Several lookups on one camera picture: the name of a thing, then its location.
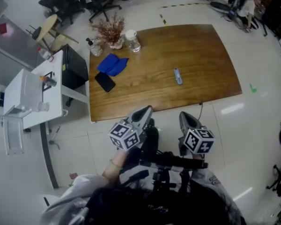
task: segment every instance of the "black computer tower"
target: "black computer tower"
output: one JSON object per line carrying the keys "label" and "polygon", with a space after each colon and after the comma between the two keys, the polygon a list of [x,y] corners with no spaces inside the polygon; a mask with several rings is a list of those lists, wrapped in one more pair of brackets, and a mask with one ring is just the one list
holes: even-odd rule
{"label": "black computer tower", "polygon": [[64,45],[62,50],[62,85],[75,90],[89,80],[88,68],[85,60],[68,44]]}

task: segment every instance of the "dried flower arrangement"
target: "dried flower arrangement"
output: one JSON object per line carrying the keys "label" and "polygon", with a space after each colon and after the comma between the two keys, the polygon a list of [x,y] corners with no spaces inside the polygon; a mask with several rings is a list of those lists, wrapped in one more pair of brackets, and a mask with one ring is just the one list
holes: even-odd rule
{"label": "dried flower arrangement", "polygon": [[91,24],[90,26],[98,32],[95,40],[114,45],[121,39],[121,32],[125,28],[125,19],[118,17],[118,14],[115,13],[109,22],[100,19],[99,24]]}

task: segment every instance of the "flower pot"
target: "flower pot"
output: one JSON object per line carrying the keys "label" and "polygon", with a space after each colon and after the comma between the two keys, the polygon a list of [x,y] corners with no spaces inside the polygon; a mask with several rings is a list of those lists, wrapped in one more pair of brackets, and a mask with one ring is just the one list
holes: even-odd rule
{"label": "flower pot", "polygon": [[121,37],[115,44],[109,44],[111,49],[121,49],[123,47],[124,40]]}

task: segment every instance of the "glass jar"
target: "glass jar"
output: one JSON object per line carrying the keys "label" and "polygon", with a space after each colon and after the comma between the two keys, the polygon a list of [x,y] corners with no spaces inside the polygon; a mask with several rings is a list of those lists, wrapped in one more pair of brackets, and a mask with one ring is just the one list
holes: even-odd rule
{"label": "glass jar", "polygon": [[127,39],[127,45],[129,46],[130,50],[134,53],[137,53],[141,49],[141,44],[137,39],[137,33],[134,30],[128,30],[125,34]]}

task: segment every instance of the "yellow black tape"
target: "yellow black tape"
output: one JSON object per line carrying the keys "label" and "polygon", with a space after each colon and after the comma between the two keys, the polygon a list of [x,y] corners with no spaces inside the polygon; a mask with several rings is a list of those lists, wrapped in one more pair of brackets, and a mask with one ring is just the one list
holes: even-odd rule
{"label": "yellow black tape", "polygon": [[167,25],[167,22],[165,21],[165,19],[163,18],[163,16],[160,14],[161,19],[163,20],[164,25]]}
{"label": "yellow black tape", "polygon": [[209,4],[209,3],[195,2],[195,3],[186,3],[186,4],[179,4],[179,5],[164,6],[164,7],[160,7],[160,8],[179,7],[179,6],[185,6],[185,5],[207,5],[207,4]]}

